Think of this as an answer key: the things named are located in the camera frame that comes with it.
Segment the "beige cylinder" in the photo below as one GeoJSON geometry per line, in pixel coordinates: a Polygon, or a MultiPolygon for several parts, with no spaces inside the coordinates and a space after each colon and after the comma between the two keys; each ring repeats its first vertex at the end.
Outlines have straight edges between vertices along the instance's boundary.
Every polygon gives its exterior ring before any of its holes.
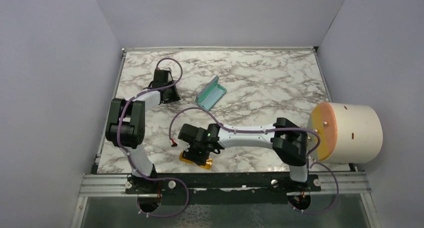
{"type": "MultiPolygon", "coordinates": [[[[322,102],[310,114],[308,128],[318,131],[321,144],[312,156],[323,162],[366,163],[383,144],[379,117],[369,106],[322,102]]],[[[313,138],[308,149],[316,143],[313,138]]]]}

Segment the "table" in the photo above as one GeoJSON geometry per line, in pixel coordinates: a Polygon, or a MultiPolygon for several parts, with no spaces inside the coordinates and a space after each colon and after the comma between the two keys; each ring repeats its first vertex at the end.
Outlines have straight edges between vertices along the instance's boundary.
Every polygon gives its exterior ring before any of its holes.
{"type": "MultiPolygon", "coordinates": [[[[219,76],[219,84],[227,93],[210,110],[224,124],[260,126],[285,117],[300,127],[306,127],[310,112],[323,101],[328,101],[315,53],[306,50],[170,50],[127,52],[117,98],[128,99],[147,87],[153,79],[156,63],[165,57],[179,61],[183,77],[177,84],[181,100],[161,104],[146,112],[144,147],[160,173],[213,173],[213,172],[275,172],[289,171],[271,149],[233,147],[210,154],[210,170],[179,160],[187,147],[177,140],[184,123],[207,128],[213,120],[200,110],[189,110],[173,124],[173,137],[178,147],[171,147],[168,128],[173,116],[180,110],[196,106],[198,92],[219,76]]],[[[172,61],[163,61],[161,68],[170,67],[176,80],[179,68],[172,61]]],[[[329,164],[334,171],[349,171],[348,164],[329,164]]],[[[326,171],[317,165],[313,171],[326,171]]],[[[124,154],[105,140],[99,174],[130,173],[124,154]]]]}

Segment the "cable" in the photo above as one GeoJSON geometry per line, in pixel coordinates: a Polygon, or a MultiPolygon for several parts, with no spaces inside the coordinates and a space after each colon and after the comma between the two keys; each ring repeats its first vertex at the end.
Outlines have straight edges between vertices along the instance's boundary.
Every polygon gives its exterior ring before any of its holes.
{"type": "MultiPolygon", "coordinates": [[[[203,108],[201,108],[201,107],[189,107],[189,108],[185,108],[185,109],[183,109],[183,110],[180,110],[173,118],[172,118],[172,120],[171,120],[171,123],[169,124],[169,131],[168,131],[168,136],[169,136],[169,139],[174,143],[175,141],[174,141],[174,139],[172,138],[172,136],[171,136],[171,133],[172,133],[172,125],[174,124],[174,121],[175,121],[175,119],[181,114],[181,113],[183,113],[183,112],[185,112],[185,111],[188,111],[188,110],[201,110],[201,111],[203,111],[203,112],[206,112],[206,114],[208,114],[215,122],[216,122],[216,124],[221,128],[221,129],[224,129],[225,131],[228,131],[228,132],[237,132],[237,133],[248,133],[248,134],[261,134],[261,133],[264,133],[264,131],[263,130],[241,130],[241,129],[238,129],[238,130],[234,130],[234,129],[230,129],[230,128],[227,128],[227,127],[225,127],[221,122],[219,122],[218,121],[218,119],[212,114],[212,113],[210,113],[209,111],[207,111],[207,110],[205,110],[205,109],[203,109],[203,108]]],[[[310,149],[310,151],[308,151],[307,153],[306,153],[306,157],[308,157],[309,156],[309,154],[310,153],[312,153],[313,151],[315,151],[317,148],[318,148],[318,146],[321,144],[321,138],[320,138],[320,136],[315,132],[315,131],[312,131],[312,130],[310,130],[310,129],[306,129],[306,128],[274,128],[274,129],[267,129],[267,130],[265,130],[265,133],[267,133],[267,132],[288,132],[288,131],[296,131],[296,132],[308,132],[308,133],[311,133],[312,135],[314,135],[315,137],[316,137],[316,139],[317,139],[317,142],[316,142],[316,145],[312,148],[312,149],[310,149]]]]}
{"type": "Polygon", "coordinates": [[[325,169],[327,169],[330,172],[330,174],[332,175],[332,177],[334,178],[335,187],[336,187],[335,198],[332,201],[332,203],[329,206],[327,206],[327,208],[325,208],[323,210],[320,210],[320,211],[307,211],[307,210],[305,211],[305,210],[300,210],[300,209],[294,207],[293,204],[289,202],[289,204],[291,205],[291,207],[293,207],[293,210],[295,210],[297,212],[300,212],[302,214],[320,215],[320,214],[323,214],[325,212],[328,212],[329,210],[331,210],[334,207],[334,205],[336,204],[337,199],[339,198],[339,192],[340,192],[340,190],[339,190],[339,182],[337,181],[337,178],[336,178],[336,175],[334,174],[334,172],[332,172],[332,170],[330,168],[328,168],[325,164],[323,164],[321,162],[318,162],[318,161],[312,163],[309,168],[312,168],[315,164],[318,164],[318,165],[324,167],[325,169]]]}
{"type": "MultiPolygon", "coordinates": [[[[174,216],[176,216],[176,215],[180,214],[181,212],[183,212],[183,211],[187,208],[187,206],[188,206],[188,204],[189,204],[189,199],[190,199],[189,188],[188,188],[188,187],[187,187],[187,185],[184,183],[184,181],[182,181],[182,180],[180,180],[180,179],[178,179],[178,178],[174,178],[174,177],[150,178],[150,177],[147,177],[146,175],[144,175],[143,173],[141,173],[141,171],[139,171],[139,170],[137,169],[136,165],[134,164],[133,160],[131,159],[129,150],[128,150],[127,148],[125,148],[125,146],[123,146],[123,145],[122,145],[122,143],[121,143],[121,128],[122,128],[122,122],[123,122],[123,120],[124,120],[125,113],[126,113],[126,111],[127,111],[127,109],[128,109],[128,106],[130,105],[130,103],[131,103],[134,99],[138,98],[139,96],[141,96],[141,95],[143,95],[143,94],[149,93],[149,92],[161,91],[161,90],[164,90],[164,89],[167,89],[167,88],[173,87],[173,86],[175,86],[178,82],[180,82],[181,78],[183,77],[183,67],[181,66],[181,64],[180,64],[177,60],[175,60],[175,59],[173,59],[173,58],[169,58],[169,57],[163,58],[163,59],[161,59],[161,60],[159,60],[159,61],[157,62],[157,64],[156,64],[156,69],[159,69],[159,64],[160,64],[162,61],[165,61],[165,60],[171,60],[171,61],[175,62],[175,63],[179,66],[179,69],[180,69],[180,71],[181,71],[181,73],[180,73],[180,75],[179,75],[179,78],[178,78],[175,82],[173,82],[172,84],[166,85],[166,86],[164,86],[164,87],[154,88],[154,89],[145,89],[145,90],[143,90],[142,92],[138,93],[136,96],[133,96],[133,97],[131,97],[130,99],[128,99],[128,101],[125,103],[125,106],[123,107],[122,113],[121,113],[121,115],[120,115],[120,118],[119,118],[119,124],[118,124],[118,130],[117,130],[117,134],[116,134],[116,141],[117,141],[117,143],[118,143],[118,146],[119,146],[119,147],[120,147],[120,148],[124,151],[124,153],[126,154],[126,156],[127,156],[127,158],[128,158],[129,165],[131,166],[131,169],[132,169],[133,171],[137,172],[137,174],[139,174],[142,178],[144,178],[144,179],[146,179],[146,180],[148,180],[148,181],[177,181],[177,182],[181,183],[181,184],[182,184],[182,186],[184,186],[184,188],[185,188],[185,192],[187,193],[187,199],[185,200],[184,207],[183,207],[180,211],[175,212],[175,213],[172,213],[172,214],[166,214],[166,215],[162,215],[162,214],[151,214],[151,215],[150,215],[150,216],[152,216],[152,217],[163,217],[163,218],[166,218],[166,217],[174,217],[174,216]]],[[[149,216],[149,213],[148,213],[148,212],[146,213],[146,212],[142,211],[141,209],[140,209],[140,211],[139,211],[139,212],[140,212],[140,213],[145,214],[147,217],[149,216]]]]}

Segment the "white marble surface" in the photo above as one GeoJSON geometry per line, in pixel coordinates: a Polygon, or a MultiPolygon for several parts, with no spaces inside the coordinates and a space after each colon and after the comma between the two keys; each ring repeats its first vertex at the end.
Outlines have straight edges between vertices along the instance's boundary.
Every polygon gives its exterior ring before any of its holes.
{"type": "MultiPolygon", "coordinates": [[[[173,137],[178,147],[171,147],[168,127],[180,110],[196,106],[197,93],[215,76],[227,93],[210,110],[219,121],[234,126],[260,126],[285,117],[300,127],[306,127],[310,112],[327,93],[311,50],[307,51],[173,51],[128,52],[116,97],[130,98],[148,86],[153,79],[156,63],[165,57],[178,60],[184,70],[177,89],[181,100],[161,104],[146,112],[144,146],[156,170],[162,173],[181,172],[269,172],[288,171],[271,149],[234,147],[210,154],[211,170],[179,160],[186,143],[177,140],[184,123],[207,128],[213,120],[200,110],[180,115],[173,125],[173,137]]],[[[180,72],[172,61],[161,68],[171,67],[176,79],[180,72]]],[[[348,171],[347,164],[330,164],[332,170],[348,171]]],[[[314,171],[325,171],[318,167],[314,171]]],[[[130,165],[122,152],[105,140],[98,173],[130,173],[130,165]]]]}

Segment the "wall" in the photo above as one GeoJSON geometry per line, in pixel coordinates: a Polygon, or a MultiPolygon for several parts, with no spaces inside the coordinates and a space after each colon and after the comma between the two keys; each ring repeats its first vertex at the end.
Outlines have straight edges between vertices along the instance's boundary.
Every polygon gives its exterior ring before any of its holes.
{"type": "Polygon", "coordinates": [[[377,112],[383,147],[364,165],[383,227],[422,227],[424,0],[345,0],[318,50],[336,102],[377,112]]]}
{"type": "Polygon", "coordinates": [[[126,48],[319,46],[343,0],[97,0],[126,48]]]}
{"type": "Polygon", "coordinates": [[[0,0],[0,223],[69,227],[121,48],[96,0],[0,0]]]}

